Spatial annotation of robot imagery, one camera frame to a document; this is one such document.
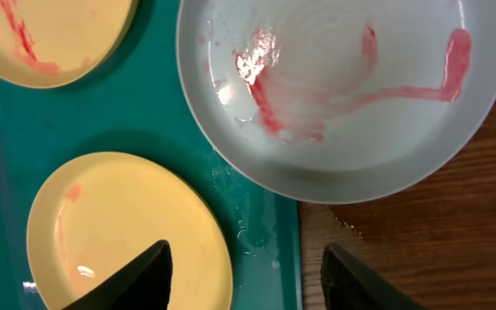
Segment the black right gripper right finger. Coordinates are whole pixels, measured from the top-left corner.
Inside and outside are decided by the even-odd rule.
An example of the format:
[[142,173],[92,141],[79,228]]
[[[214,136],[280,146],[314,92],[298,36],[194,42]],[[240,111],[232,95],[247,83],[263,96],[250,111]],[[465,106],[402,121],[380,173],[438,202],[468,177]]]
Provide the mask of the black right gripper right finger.
[[327,310],[426,310],[338,244],[325,247],[320,277]]

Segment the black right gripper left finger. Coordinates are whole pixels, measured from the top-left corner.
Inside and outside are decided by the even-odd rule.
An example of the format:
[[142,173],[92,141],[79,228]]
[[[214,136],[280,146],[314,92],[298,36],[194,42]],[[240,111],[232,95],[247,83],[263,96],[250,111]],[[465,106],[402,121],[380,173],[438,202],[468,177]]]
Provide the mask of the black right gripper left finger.
[[167,240],[159,240],[65,310],[166,309],[173,262]]

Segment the yellow plate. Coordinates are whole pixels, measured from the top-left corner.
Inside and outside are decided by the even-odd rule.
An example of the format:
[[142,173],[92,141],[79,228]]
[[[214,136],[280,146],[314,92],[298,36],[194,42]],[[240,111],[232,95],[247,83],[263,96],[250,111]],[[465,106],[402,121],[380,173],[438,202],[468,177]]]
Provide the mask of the yellow plate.
[[96,152],[59,167],[28,216],[28,264],[46,307],[61,309],[159,240],[170,244],[171,309],[228,309],[233,268],[207,203],[147,159]]

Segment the light blue plate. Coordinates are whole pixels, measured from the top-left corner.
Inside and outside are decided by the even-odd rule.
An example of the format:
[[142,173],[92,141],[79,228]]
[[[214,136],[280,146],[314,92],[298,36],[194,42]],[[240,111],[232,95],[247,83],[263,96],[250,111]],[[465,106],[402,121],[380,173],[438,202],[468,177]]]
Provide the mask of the light blue plate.
[[414,185],[496,100],[496,0],[182,1],[176,47],[212,147],[304,202]]

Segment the yellow-green plate with red stain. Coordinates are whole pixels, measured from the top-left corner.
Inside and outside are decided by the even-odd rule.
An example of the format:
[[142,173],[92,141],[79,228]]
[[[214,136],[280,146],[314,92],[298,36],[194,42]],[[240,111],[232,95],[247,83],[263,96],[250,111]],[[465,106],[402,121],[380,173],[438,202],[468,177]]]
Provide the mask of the yellow-green plate with red stain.
[[0,78],[31,89],[71,84],[105,61],[137,0],[0,0]]

